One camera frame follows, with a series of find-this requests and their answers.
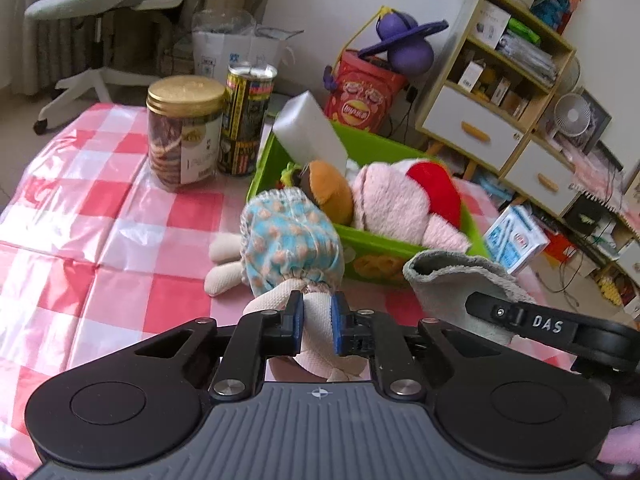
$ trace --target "white drawer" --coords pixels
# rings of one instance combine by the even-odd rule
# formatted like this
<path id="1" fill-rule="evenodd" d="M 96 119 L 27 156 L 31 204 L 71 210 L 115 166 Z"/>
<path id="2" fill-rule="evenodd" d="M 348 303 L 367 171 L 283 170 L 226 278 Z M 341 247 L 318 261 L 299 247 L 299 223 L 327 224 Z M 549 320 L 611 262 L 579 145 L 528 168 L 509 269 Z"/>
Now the white drawer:
<path id="1" fill-rule="evenodd" d="M 478 103 L 443 86 L 422 126 L 499 171 L 522 134 Z"/>
<path id="2" fill-rule="evenodd" d="M 504 179 L 560 216 L 577 194 L 569 189 L 573 173 L 530 140 Z"/>
<path id="3" fill-rule="evenodd" d="M 626 275 L 640 285 L 640 245 L 635 240 L 623 251 L 618 265 Z"/>

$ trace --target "can lid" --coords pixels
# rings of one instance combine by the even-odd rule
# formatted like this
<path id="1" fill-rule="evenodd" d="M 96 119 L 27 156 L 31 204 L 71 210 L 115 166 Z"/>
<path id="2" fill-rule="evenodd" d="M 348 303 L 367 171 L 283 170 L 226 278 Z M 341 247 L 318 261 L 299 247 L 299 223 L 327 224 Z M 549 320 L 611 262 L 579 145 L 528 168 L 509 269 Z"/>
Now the can lid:
<path id="1" fill-rule="evenodd" d="M 248 61 L 239 63 L 231 63 L 229 72 L 234 75 L 242 76 L 250 81 L 269 81 L 275 79 L 278 75 L 276 67 L 271 65 L 254 65 Z"/>
<path id="2" fill-rule="evenodd" d="M 199 75 L 175 75 L 153 83 L 146 106 L 169 117 L 199 117 L 220 110 L 225 87 L 215 79 Z"/>

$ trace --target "jar label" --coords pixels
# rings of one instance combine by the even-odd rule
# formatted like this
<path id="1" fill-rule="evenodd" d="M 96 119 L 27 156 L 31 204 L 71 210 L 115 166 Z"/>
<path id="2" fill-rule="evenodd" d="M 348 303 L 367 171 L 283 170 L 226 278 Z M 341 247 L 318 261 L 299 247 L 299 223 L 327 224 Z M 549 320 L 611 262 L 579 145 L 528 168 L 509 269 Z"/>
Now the jar label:
<path id="1" fill-rule="evenodd" d="M 219 116 L 205 124 L 182 127 L 182 152 L 180 155 L 180 183 L 189 184 L 208 177 L 218 158 L 220 142 Z"/>

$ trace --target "silver screw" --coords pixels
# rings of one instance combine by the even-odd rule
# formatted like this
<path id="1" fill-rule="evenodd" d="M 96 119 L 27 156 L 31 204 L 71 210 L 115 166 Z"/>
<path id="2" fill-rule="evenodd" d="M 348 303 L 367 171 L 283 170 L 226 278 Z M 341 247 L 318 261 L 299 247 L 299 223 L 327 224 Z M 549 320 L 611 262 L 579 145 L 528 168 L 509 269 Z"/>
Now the silver screw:
<path id="1" fill-rule="evenodd" d="M 393 381 L 389 387 L 396 395 L 415 395 L 422 389 L 420 383 L 413 379 L 398 379 Z"/>
<path id="2" fill-rule="evenodd" d="M 213 391 L 223 396 L 241 394 L 244 392 L 244 383 L 237 379 L 225 379 L 214 384 Z"/>

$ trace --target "gray ribbed panel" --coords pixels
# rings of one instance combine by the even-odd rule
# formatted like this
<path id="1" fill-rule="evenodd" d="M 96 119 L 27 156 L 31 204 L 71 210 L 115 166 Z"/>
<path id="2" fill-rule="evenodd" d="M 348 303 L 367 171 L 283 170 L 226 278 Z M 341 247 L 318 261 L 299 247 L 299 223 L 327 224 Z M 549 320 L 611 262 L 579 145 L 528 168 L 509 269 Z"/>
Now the gray ribbed panel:
<path id="1" fill-rule="evenodd" d="M 48 464 L 33 480 L 596 480 L 587 466 L 523 475 L 452 448 L 420 406 L 370 383 L 266 383 L 254 399 L 215 408 L 193 440 L 138 468 L 80 472 Z"/>

